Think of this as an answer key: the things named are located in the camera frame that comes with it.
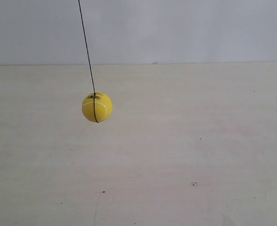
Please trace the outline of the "yellow tennis ball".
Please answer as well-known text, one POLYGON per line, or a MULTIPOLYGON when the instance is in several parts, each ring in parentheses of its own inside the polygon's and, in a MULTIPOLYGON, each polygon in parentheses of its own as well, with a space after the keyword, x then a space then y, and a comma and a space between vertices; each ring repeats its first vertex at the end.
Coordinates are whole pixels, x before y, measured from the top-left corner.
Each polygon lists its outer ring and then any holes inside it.
POLYGON ((105 93, 96 92, 84 98, 81 108, 87 120, 100 123, 110 117, 113 111, 113 103, 105 93))

